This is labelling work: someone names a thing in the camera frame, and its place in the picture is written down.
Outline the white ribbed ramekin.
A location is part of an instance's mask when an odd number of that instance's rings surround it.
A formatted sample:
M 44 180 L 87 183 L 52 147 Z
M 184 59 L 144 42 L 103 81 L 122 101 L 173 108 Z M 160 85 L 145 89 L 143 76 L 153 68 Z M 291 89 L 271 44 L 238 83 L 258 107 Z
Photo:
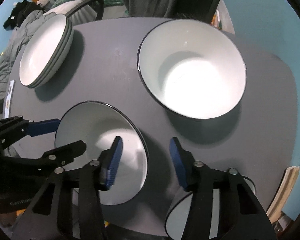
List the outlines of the white ribbed ramekin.
M 249 185 L 234 168 L 215 174 L 210 188 L 198 187 L 169 211 L 165 230 L 171 239 L 225 239 L 235 233 L 242 217 L 238 190 Z

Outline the light blue smartphone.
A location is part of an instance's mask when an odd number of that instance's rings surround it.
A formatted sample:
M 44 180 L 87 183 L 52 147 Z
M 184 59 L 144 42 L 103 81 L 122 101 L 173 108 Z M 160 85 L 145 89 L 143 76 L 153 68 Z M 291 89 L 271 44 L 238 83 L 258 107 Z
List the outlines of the light blue smartphone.
M 4 118 L 9 118 L 10 116 L 10 105 L 11 105 L 11 99 L 13 95 L 13 89 L 14 89 L 14 80 L 11 80 L 9 83 L 7 96 L 6 96 L 6 102 L 5 102 L 5 108 L 4 108 Z

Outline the grey comforter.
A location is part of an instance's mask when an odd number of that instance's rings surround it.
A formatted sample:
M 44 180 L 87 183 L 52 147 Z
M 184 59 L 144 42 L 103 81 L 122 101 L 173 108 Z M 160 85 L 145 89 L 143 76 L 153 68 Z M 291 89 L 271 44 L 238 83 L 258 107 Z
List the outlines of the grey comforter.
M 6 49 L 0 55 L 0 104 L 6 96 L 10 73 L 19 51 L 29 43 L 38 28 L 55 14 L 55 12 L 45 14 L 41 10 L 35 10 L 27 16 L 20 27 L 14 29 Z

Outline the black clothes pile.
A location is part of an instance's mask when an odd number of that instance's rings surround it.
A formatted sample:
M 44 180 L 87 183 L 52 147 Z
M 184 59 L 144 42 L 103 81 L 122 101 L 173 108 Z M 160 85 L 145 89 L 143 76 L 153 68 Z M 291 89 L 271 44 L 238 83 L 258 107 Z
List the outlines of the black clothes pile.
M 31 12 L 36 10 L 43 11 L 42 7 L 34 2 L 29 2 L 27 0 L 18 2 L 12 9 L 8 19 L 5 21 L 3 28 L 5 30 L 12 30 L 15 27 L 20 27 L 25 18 L 27 18 Z

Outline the black mesh office chair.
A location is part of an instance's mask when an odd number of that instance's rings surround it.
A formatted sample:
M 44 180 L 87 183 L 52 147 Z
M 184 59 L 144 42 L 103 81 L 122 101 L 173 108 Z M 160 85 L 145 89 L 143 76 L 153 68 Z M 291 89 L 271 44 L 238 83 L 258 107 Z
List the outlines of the black mesh office chair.
M 65 14 L 74 25 L 102 20 L 104 0 L 77 0 L 77 2 L 78 5 Z

